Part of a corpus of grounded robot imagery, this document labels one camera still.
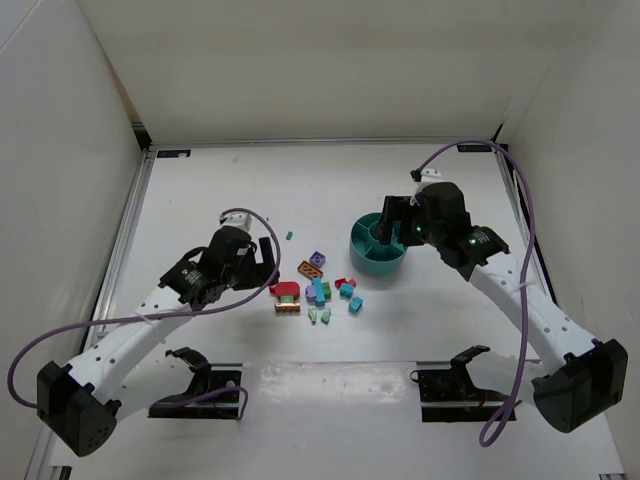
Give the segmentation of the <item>big red lego block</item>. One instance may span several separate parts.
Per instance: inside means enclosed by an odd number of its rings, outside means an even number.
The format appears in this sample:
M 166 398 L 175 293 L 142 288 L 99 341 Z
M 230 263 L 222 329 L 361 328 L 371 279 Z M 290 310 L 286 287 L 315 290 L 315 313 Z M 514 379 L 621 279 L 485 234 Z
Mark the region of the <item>big red lego block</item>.
M 291 303 L 299 300 L 300 285 L 294 281 L 279 282 L 268 287 L 272 296 L 279 302 Z

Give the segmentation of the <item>orange studded lego brick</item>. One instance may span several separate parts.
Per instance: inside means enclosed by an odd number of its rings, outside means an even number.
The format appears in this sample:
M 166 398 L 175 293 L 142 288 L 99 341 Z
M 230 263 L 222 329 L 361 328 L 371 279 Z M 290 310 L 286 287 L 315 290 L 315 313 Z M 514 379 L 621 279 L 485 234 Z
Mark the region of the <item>orange studded lego brick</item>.
M 274 311 L 278 314 L 294 314 L 301 311 L 299 302 L 276 302 Z

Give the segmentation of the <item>lilac lego brick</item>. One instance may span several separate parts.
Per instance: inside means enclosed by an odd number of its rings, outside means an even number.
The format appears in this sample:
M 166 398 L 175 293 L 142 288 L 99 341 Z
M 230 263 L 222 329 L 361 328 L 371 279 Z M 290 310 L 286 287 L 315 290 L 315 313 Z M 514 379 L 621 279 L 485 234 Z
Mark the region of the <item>lilac lego brick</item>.
M 307 285 L 305 287 L 305 297 L 309 303 L 316 302 L 316 289 L 313 284 Z

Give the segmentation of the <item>long teal lego brick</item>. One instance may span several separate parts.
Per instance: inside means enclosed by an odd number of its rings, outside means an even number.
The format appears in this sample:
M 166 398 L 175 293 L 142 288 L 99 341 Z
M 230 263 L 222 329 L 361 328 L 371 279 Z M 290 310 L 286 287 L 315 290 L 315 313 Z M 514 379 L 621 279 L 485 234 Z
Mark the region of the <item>long teal lego brick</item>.
M 312 285 L 315 291 L 315 305 L 317 307 L 324 307 L 326 303 L 326 297 L 321 280 L 319 278 L 315 278 L 312 281 Z

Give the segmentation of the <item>green lego cube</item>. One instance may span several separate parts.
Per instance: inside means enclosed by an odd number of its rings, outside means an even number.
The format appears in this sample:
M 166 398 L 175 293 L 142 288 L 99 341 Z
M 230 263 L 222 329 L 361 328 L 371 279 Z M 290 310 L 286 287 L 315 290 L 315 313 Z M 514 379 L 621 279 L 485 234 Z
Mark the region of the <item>green lego cube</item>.
M 332 291 L 329 282 L 322 283 L 323 295 L 326 300 L 330 300 L 332 298 Z

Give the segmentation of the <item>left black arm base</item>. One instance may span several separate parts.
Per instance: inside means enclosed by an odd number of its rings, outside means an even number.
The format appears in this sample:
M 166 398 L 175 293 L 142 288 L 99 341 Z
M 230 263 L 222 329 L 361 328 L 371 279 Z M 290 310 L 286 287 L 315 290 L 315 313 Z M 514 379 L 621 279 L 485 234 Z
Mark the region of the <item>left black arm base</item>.
M 191 348 L 167 350 L 166 358 L 180 359 L 191 372 L 186 389 L 155 402 L 152 419 L 234 420 L 245 413 L 248 397 L 241 385 L 240 364 L 212 364 Z

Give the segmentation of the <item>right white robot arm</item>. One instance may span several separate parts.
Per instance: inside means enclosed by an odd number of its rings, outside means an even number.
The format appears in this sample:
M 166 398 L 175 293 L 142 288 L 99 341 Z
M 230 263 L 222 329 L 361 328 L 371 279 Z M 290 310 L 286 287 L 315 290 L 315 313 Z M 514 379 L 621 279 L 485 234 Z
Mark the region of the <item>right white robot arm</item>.
M 455 184 L 424 184 L 412 196 L 386 197 L 375 236 L 383 245 L 434 247 L 509 318 L 545 369 L 531 381 L 532 400 L 553 428 L 569 433 L 621 401 L 626 349 L 615 339 L 598 340 L 527 283 L 526 268 L 507 243 L 472 223 Z

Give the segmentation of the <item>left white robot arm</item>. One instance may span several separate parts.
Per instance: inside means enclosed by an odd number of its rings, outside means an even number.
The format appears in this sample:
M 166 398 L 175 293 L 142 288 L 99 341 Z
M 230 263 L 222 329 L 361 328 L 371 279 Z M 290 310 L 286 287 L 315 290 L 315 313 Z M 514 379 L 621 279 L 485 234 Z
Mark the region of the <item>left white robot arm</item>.
M 253 296 L 276 283 L 281 249 L 274 234 L 252 239 L 249 217 L 222 219 L 210 243 L 185 253 L 164 273 L 134 315 L 112 319 L 112 330 L 63 365 L 37 374 L 38 417 L 78 457 L 99 449 L 117 424 L 152 406 L 180 409 L 210 399 L 202 382 L 209 362 L 184 347 L 154 367 L 141 361 L 191 319 L 215 313 L 228 290 Z

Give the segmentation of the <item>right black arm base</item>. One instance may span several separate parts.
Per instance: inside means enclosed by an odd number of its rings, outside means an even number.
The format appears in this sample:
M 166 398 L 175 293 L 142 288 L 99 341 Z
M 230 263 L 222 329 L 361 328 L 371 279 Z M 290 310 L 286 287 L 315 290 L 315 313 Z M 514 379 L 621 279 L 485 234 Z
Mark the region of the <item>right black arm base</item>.
M 475 357 L 489 351 L 487 346 L 475 345 L 454 356 L 446 367 L 417 364 L 409 378 L 419 389 L 423 423 L 479 423 L 490 419 L 507 396 L 477 388 L 467 371 Z

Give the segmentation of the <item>orange flat lego plate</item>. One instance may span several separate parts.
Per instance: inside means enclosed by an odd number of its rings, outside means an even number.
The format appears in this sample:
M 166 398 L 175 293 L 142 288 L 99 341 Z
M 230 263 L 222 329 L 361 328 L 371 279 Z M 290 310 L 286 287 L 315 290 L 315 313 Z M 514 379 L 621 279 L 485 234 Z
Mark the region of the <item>orange flat lego plate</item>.
M 308 278 L 310 280 L 320 279 L 323 277 L 322 270 L 312 265 L 308 261 L 302 261 L 297 267 L 297 271 L 305 278 Z

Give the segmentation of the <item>purple square lego plate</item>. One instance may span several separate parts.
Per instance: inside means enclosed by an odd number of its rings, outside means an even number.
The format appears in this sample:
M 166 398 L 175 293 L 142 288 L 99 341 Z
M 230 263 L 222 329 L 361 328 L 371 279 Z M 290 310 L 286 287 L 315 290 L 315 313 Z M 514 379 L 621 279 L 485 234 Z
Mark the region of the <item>purple square lego plate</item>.
M 321 268 L 326 261 L 326 256 L 322 253 L 315 251 L 309 258 L 309 263 L 316 268 Z

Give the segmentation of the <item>teal divided round container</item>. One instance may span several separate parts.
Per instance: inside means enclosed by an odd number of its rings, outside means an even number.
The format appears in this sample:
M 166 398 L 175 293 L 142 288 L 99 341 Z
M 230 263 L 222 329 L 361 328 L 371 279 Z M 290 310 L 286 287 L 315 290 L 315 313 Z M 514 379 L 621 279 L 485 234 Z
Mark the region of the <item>teal divided round container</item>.
M 398 241 L 400 223 L 395 222 L 391 242 L 381 244 L 375 233 L 380 213 L 368 213 L 360 217 L 350 232 L 350 259 L 360 272 L 369 276 L 386 276 L 402 264 L 407 248 Z

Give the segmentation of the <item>green lego slope left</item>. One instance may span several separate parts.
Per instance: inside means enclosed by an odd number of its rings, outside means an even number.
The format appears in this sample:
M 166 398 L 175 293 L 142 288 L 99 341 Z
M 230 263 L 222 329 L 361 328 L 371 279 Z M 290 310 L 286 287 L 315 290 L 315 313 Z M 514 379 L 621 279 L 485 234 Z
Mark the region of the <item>green lego slope left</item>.
M 310 320 L 310 323 L 312 325 L 315 325 L 318 319 L 317 310 L 315 308 L 310 308 L 307 312 L 307 315 Z

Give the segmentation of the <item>teal sloped lego brick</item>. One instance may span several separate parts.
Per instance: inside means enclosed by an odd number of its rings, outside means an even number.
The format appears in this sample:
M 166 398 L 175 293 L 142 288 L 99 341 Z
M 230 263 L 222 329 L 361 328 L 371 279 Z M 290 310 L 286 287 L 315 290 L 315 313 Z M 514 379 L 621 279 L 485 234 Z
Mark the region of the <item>teal sloped lego brick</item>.
M 354 279 L 343 281 L 339 287 L 340 296 L 344 298 L 351 298 L 354 294 L 356 285 L 357 283 Z

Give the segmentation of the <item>teal studded lego brick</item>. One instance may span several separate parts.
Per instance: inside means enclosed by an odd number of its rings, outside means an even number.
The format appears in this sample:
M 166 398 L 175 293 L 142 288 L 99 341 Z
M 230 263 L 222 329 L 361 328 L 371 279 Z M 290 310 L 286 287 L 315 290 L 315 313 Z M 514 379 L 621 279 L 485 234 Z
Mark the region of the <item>teal studded lego brick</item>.
M 363 306 L 363 299 L 359 296 L 353 296 L 349 302 L 349 312 L 353 315 L 356 315 L 360 312 Z

